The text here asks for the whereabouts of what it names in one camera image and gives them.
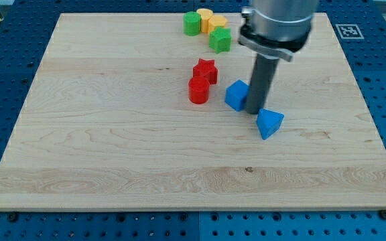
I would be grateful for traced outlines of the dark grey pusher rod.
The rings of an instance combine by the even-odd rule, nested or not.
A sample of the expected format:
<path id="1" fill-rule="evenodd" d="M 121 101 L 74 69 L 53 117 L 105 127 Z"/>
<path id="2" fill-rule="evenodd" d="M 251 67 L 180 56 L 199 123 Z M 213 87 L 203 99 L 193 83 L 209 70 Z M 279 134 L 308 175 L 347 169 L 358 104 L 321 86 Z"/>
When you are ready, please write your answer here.
<path id="1" fill-rule="evenodd" d="M 249 114 L 257 114 L 264 107 L 278 62 L 278 58 L 257 54 L 245 103 Z"/>

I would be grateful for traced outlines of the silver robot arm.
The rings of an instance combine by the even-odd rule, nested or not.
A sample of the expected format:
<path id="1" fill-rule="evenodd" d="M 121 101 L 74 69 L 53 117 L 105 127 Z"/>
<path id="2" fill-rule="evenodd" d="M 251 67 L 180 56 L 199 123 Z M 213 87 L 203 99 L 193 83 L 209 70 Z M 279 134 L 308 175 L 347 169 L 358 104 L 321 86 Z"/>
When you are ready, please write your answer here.
<path id="1" fill-rule="evenodd" d="M 256 53 L 245 110 L 263 108 L 278 62 L 291 61 L 312 29 L 318 0 L 252 0 L 241 9 L 245 20 L 238 43 Z"/>

